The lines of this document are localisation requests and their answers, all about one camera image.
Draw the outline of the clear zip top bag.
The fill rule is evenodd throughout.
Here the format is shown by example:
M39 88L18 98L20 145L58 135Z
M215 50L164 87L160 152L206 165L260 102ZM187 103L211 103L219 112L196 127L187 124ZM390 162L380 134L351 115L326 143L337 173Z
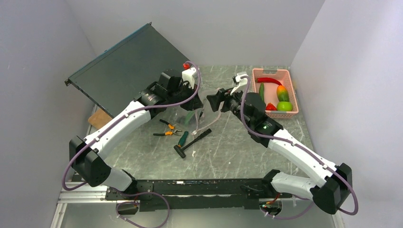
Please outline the clear zip top bag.
M221 112L216 111L213 112L211 110L210 104L206 98L207 94L202 93L199 95L202 103L203 103L203 108L196 109L195 113L195 125L191 127L186 127L184 126L184 119L185 115L188 113L188 111L185 111L182 108L178 108L177 111L175 112L175 123L178 124L182 129L185 131L188 131L189 134L191 135L196 135L198 133L201 133L204 130L207 130L210 126L212 126L215 122L218 121L218 119L221 117Z

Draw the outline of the green cucumber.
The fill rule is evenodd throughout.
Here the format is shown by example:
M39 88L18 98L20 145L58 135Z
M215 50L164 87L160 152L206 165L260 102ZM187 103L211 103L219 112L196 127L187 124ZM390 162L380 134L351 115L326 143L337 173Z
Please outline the green cucumber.
M264 99L264 83L260 83L259 96L260 96L262 102L265 103L265 99Z

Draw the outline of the green chili pepper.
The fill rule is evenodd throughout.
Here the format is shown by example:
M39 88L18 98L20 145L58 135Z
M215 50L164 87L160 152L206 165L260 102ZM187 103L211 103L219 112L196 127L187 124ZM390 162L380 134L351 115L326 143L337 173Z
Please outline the green chili pepper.
M195 125L195 113L196 111L189 111L186 115L185 115L185 119L184 119L184 126L186 127L191 127L193 125Z

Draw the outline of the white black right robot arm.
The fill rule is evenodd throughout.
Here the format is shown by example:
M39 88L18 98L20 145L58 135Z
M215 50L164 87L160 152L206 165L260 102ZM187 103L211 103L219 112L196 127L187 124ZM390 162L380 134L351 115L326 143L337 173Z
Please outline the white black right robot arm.
M266 106L257 93L230 94L220 89L208 95L212 111L230 111L245 126L251 138L300 168L307 177L271 170L262 179L262 192L267 197L289 193L311 200L322 211L336 214L352 192L352 169L345 163L337 165L301 144L284 127L265 113Z

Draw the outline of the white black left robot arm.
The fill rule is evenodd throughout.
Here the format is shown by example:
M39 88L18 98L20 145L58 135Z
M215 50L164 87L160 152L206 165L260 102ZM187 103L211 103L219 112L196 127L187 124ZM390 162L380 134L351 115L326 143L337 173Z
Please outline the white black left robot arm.
M115 118L84 139L76 136L69 142L69 163L91 187L106 185L129 200L138 192L137 180L125 170L106 164L105 158L132 131L165 111L180 106L186 111L202 108L198 96L201 74L197 67L182 71L165 70Z

